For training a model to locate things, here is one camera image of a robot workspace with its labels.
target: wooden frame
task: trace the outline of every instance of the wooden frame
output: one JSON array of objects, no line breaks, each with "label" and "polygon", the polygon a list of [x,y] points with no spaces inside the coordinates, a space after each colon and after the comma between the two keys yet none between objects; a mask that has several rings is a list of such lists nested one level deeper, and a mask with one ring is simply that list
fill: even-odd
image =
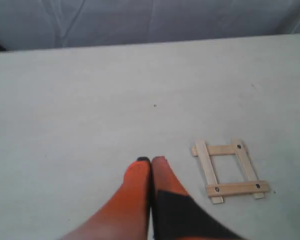
[{"label": "wooden frame", "polygon": [[[223,196],[252,194],[255,199],[265,197],[269,191],[267,181],[260,181],[252,167],[247,149],[239,139],[233,139],[231,145],[207,146],[204,140],[195,142],[191,148],[192,155],[199,157],[206,178],[206,191],[213,204],[224,202]],[[236,155],[246,182],[219,184],[210,156]]]}]

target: orange fabric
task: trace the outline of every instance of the orange fabric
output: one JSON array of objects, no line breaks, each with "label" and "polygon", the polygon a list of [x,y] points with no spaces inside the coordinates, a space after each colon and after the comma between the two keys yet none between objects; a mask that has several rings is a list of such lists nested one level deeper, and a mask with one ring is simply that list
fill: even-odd
[{"label": "orange fabric", "polygon": [[149,161],[133,162],[121,187],[86,223],[65,240],[146,240],[151,180]]},{"label": "orange fabric", "polygon": [[158,190],[163,190],[184,196],[189,195],[164,156],[156,156],[152,160],[152,171],[155,194],[157,194]]}]

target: white table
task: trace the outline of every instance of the white table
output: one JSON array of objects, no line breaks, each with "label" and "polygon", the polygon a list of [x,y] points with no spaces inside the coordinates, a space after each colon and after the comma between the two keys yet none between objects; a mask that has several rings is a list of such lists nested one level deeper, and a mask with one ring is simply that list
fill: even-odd
[{"label": "white table", "polygon": [[[266,198],[207,197],[190,147],[231,138]],[[236,233],[300,239],[300,35],[0,54],[0,240],[61,237],[159,155]],[[214,160],[221,183],[243,180],[233,157]]]}]

